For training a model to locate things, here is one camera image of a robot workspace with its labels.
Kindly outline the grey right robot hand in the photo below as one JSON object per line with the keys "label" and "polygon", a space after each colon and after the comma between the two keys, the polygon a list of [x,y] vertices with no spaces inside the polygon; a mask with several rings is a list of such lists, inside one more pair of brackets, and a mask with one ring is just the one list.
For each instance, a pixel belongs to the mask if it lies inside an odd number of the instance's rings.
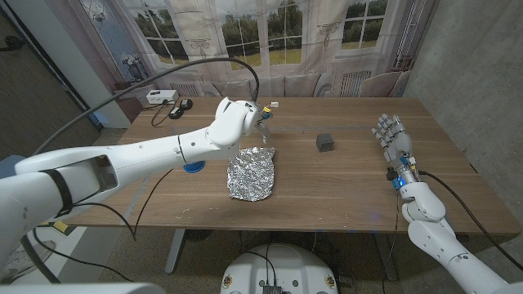
{"label": "grey right robot hand", "polygon": [[396,180],[398,186],[417,182],[412,140],[400,118],[397,115],[389,117],[382,114],[372,133],[382,146],[383,156],[389,165],[388,179]]}

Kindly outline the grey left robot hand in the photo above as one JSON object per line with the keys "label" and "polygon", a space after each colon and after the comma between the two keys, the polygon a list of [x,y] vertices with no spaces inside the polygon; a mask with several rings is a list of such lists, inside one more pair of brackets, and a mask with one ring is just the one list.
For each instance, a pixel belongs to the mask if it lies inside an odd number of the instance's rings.
{"label": "grey left robot hand", "polygon": [[269,118],[274,117],[273,110],[279,107],[278,101],[271,101],[269,104],[261,107],[259,112],[259,118],[255,124],[255,128],[261,133],[263,143],[266,144],[269,141],[270,131],[265,125],[265,121]]}

